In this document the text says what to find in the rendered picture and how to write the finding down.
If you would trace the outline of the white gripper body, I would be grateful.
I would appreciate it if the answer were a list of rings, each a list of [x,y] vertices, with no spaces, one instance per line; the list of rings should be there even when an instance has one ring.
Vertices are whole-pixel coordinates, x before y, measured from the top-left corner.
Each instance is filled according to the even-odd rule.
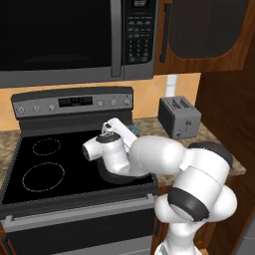
[[[121,136],[125,149],[129,150],[131,145],[137,140],[137,137],[133,134],[133,132],[117,118],[108,120],[108,124],[111,126],[112,131]]]

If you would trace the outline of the grey toaster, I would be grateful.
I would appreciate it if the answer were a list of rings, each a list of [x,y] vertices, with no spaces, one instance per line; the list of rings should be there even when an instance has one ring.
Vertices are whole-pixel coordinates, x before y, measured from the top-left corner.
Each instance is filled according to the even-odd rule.
[[[201,113],[184,96],[159,99],[157,119],[170,138],[196,137]]]

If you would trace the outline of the black glass hob stove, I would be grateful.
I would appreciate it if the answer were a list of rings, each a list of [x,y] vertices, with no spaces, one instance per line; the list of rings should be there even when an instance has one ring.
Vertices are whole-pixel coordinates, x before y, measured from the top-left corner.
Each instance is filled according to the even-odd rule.
[[[117,105],[111,106],[111,100]],[[82,152],[83,143],[100,134],[107,120],[132,124],[131,87],[38,91],[16,94],[11,102],[21,134],[0,191],[0,219],[156,194],[155,176],[151,183],[111,184],[99,174],[97,160],[87,161]],[[25,114],[18,112],[20,107]]]

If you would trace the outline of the tall brown wooden cabinet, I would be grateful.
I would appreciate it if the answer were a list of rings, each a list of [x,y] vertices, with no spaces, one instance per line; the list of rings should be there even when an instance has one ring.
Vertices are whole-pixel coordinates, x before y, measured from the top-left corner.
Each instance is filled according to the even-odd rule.
[[[210,255],[234,255],[255,216],[255,34],[241,71],[200,77],[195,106],[202,123],[246,169],[227,180],[238,207],[231,218],[216,225],[208,246]]]

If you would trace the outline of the black oven door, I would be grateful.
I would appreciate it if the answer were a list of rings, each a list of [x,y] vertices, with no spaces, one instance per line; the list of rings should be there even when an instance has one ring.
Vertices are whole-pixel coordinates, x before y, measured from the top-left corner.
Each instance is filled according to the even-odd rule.
[[[154,207],[16,232],[17,255],[149,255]]]

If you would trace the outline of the black and grey microwave oven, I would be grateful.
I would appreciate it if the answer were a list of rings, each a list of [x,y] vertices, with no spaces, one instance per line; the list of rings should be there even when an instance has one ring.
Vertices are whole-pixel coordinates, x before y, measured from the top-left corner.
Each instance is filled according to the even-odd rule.
[[[113,77],[111,0],[0,0],[0,89],[152,78],[159,0],[121,1]]]

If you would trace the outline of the white wall socket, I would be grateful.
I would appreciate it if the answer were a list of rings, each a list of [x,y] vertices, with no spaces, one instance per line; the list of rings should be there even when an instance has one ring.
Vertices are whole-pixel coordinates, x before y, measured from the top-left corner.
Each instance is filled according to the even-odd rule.
[[[165,84],[165,95],[167,97],[175,96],[175,87],[177,83],[177,75],[168,75]]]

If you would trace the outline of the brown wall cupboard door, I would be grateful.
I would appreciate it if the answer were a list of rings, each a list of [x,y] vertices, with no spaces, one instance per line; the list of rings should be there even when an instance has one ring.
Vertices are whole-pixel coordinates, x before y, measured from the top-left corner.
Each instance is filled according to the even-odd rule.
[[[165,63],[159,61],[164,4],[171,3]],[[255,31],[255,0],[159,0],[157,75],[238,71]]]

